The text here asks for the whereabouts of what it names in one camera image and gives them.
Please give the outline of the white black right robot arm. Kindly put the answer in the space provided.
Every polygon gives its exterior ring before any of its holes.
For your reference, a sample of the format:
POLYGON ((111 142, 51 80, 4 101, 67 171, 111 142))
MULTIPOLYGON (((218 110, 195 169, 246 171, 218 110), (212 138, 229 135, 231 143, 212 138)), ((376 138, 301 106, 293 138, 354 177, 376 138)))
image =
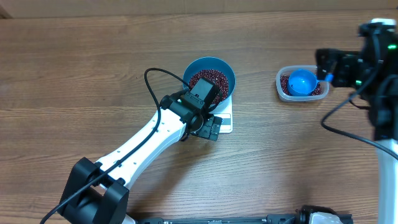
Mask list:
POLYGON ((320 121, 333 133, 346 136, 378 150, 378 223, 397 223, 397 33, 396 21, 375 18, 358 27, 364 45, 360 51, 318 49, 317 78, 333 87, 354 88, 345 101, 320 121), (332 128, 326 120, 341 107, 360 97, 374 127, 372 140, 332 128))

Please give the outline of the blue plastic scoop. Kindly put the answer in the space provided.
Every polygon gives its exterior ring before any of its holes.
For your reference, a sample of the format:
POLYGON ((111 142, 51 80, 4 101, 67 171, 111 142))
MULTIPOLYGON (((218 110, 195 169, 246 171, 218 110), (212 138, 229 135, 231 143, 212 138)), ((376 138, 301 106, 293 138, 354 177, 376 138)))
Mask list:
POLYGON ((331 82, 332 79, 333 75, 330 73, 324 79, 319 80, 311 71, 298 69, 290 74, 287 89, 292 96, 308 96, 320 82, 331 82))

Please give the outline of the red adzuki beans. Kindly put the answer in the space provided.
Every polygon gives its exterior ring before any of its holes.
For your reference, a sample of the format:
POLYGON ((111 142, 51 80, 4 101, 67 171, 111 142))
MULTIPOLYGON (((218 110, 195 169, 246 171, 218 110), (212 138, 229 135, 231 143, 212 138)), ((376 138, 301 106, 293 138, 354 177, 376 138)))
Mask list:
MULTIPOLYGON (((284 67, 275 78, 279 98, 284 102, 306 102, 321 100, 329 92, 327 82, 318 81, 313 74, 315 68, 284 67)), ((189 79, 189 87, 194 87, 199 79, 206 78, 215 83, 222 92, 223 99, 227 97, 227 91, 232 90, 228 87, 232 81, 228 81, 226 73, 218 70, 200 70, 189 79)))

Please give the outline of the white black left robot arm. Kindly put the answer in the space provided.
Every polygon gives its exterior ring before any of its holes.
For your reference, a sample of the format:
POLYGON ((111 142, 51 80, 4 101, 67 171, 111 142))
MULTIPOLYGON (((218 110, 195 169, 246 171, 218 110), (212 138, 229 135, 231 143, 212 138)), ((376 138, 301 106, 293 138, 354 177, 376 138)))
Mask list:
POLYGON ((129 191, 149 164, 188 134, 218 139, 221 118, 211 111, 220 93, 201 78, 193 88, 165 96, 152 119, 122 146, 73 166, 57 212, 70 223, 134 223, 127 214, 129 191))

